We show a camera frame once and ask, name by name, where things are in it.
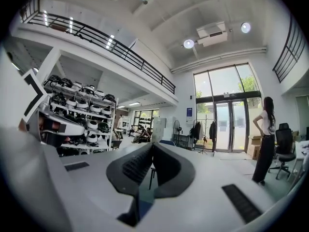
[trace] long black hair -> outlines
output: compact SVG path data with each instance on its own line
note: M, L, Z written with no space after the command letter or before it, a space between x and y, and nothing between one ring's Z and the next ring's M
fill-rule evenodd
M274 116L274 102L269 96L264 98L264 110L267 112L267 117L269 119L268 129L270 130L276 122L276 119Z

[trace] clothing rack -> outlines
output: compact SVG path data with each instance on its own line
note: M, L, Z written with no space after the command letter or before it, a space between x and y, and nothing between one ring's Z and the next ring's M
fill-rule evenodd
M204 141L204 137L206 137L206 127L207 127L207 120L213 120L214 121L214 123L216 124L216 119L215 118L207 118L207 114L205 114L205 119L195 119L194 121L193 121L193 128L194 128L194 126L195 126L195 124L198 122L198 121L206 121L206 123L205 123L205 129L204 129L204 136L203 136L203 141ZM204 149L204 146L205 146L205 141L203 142L203 148L202 148L202 150L200 150L199 151L199 153L205 153L206 155L207 155L207 151Z

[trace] door frame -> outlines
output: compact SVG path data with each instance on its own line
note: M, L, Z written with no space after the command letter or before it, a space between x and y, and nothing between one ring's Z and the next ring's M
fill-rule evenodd
M244 142L244 149L236 149L234 150L234 136L235 136L235 118L234 118L234 107L233 102L243 102L244 103L244 110L245 110L245 124L246 124L246 130L245 130L245 142ZM218 114L217 114L217 104L221 103L227 103L228 107L228 115L229 115L229 139L228 139L228 147L227 149L217 149L217 138L218 138ZM215 101L214 103L214 115L216 123L216 144L215 144L215 151L218 152L225 152L225 153L240 153L240 152L247 152L248 149L248 142L249 142L249 110L248 110L248 103L247 99L239 99L239 100L228 100L228 101Z

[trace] black metal railing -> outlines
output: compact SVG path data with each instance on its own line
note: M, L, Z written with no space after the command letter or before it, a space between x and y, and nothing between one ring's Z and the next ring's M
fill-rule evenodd
M27 23L35 14L40 11L40 0L27 0L19 10L21 21Z
M296 20L291 15L288 37L281 55L275 67L272 69L276 73L280 83L298 62L305 45L306 38Z
M121 42L112 38L111 35L107 35L106 33L79 21L71 20L70 18L60 15L43 12L38 12L31 20L28 21L28 23L53 28L96 44L132 64L147 74L150 78L160 83L168 91L175 94L175 85L173 85L172 82L170 82L163 74L161 74L161 72L144 60L141 56L136 54Z

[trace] round ceiling light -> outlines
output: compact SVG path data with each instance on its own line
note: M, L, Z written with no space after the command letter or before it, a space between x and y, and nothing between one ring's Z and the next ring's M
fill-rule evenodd
M183 46L187 49L190 49L194 46L194 41L193 40L186 40L186 41L184 41Z
M244 22L244 23L241 25L241 31L242 31L243 33L249 33L250 29L251 29L251 26L250 26L250 24L249 24L248 22Z

